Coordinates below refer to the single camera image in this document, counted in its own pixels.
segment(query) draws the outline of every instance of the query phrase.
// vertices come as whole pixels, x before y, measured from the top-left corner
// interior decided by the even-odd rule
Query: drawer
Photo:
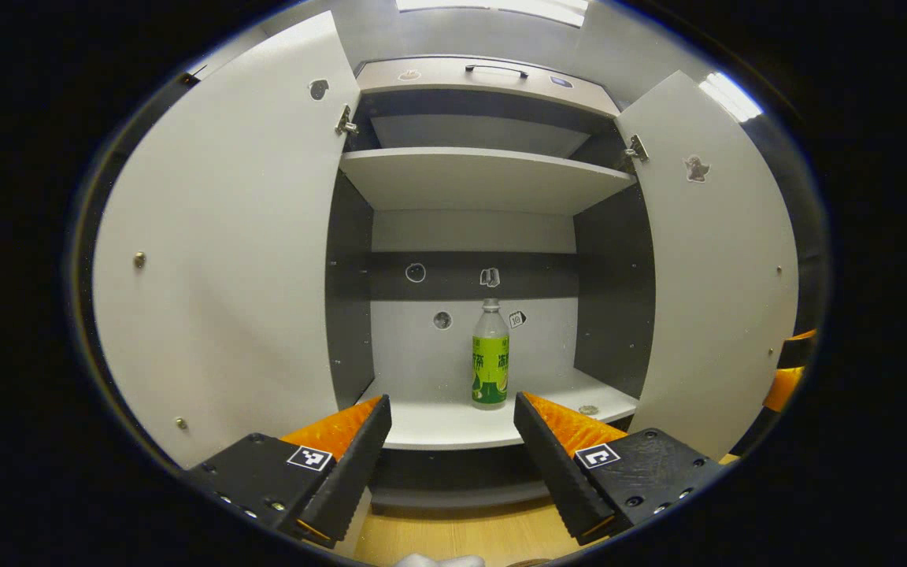
[[[356,81],[364,94],[414,89],[490,91],[557,102],[601,116],[619,114],[604,87],[596,83],[490,58],[438,55],[371,61],[363,65]]]

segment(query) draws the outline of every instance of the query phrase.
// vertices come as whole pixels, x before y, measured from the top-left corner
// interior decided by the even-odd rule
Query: plastic bottle
[[[499,300],[489,298],[482,304],[482,318],[472,337],[471,399],[482,410],[497,410],[506,405],[510,369],[510,328],[499,313]]]

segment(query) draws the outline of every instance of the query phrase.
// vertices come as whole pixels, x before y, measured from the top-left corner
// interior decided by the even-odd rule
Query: green bottle label
[[[510,369],[510,338],[472,337],[475,383],[471,396],[478,403],[499,403],[506,399]]]

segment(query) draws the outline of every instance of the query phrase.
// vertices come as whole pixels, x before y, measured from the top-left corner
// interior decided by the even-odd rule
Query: white shelf
[[[572,216],[631,186],[615,169],[521,151],[350,151],[339,168],[377,211],[482,209]]]
[[[522,443],[513,424],[517,388],[511,387],[506,405],[501,409],[477,409],[469,401],[469,384],[464,383],[464,402],[429,402],[403,399],[399,380],[377,380],[370,384],[360,402],[377,395],[391,398],[392,426],[384,448],[414,450],[456,450],[503,447]],[[562,374],[529,376],[525,391],[578,410],[580,406],[597,406],[595,419],[609,422],[632,415],[638,399],[595,380],[586,373],[569,369]]]

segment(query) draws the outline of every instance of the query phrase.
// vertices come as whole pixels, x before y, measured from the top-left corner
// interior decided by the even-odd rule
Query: cabinet door
[[[789,215],[740,124],[682,72],[616,124],[649,155],[633,161],[656,266],[653,345],[632,431],[662,428],[717,459],[758,416],[793,334]],[[691,171],[695,155],[702,166]]]
[[[318,15],[191,89],[114,184],[94,249],[98,336],[124,401],[180,466],[338,410],[324,251],[335,126],[358,99],[334,19]]]

